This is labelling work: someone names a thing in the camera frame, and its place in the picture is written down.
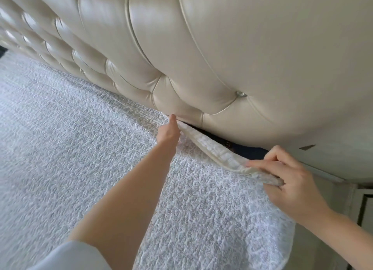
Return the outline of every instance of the person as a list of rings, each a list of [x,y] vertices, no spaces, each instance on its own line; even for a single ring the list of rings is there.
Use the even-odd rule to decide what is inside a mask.
[[[171,115],[169,123],[158,129],[157,145],[92,207],[65,244],[31,269],[132,269],[179,137],[176,117]],[[281,187],[264,184],[270,201],[355,269],[372,269],[373,237],[328,207],[300,162],[275,146],[263,160],[248,161],[247,166],[282,178]]]

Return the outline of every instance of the white sleeve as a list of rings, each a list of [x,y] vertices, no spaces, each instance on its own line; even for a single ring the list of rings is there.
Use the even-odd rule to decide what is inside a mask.
[[[54,249],[29,270],[111,270],[105,258],[95,247],[79,241],[70,241]]]

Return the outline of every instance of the hand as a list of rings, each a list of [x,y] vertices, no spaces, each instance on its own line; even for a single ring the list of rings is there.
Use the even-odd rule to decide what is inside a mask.
[[[307,227],[334,213],[317,189],[312,174],[280,146],[273,147],[264,160],[249,160],[247,166],[284,180],[281,187],[264,184],[264,190],[274,205],[299,224]]]
[[[162,125],[158,128],[157,143],[168,143],[172,147],[178,145],[180,138],[180,130],[178,123],[176,122],[176,116],[170,115],[170,121],[166,125]]]

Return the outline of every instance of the person's left hand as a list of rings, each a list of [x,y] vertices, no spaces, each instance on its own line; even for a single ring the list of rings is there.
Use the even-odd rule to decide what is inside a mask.
[[[180,138],[180,130],[176,122],[176,116],[170,115],[170,121],[166,125],[158,128],[157,143],[169,143],[172,146],[177,146]]]

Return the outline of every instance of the beige leather headboard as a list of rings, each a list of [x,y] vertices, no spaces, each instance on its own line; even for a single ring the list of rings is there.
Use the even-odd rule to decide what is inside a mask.
[[[372,0],[0,0],[0,44],[268,147],[373,91]]]

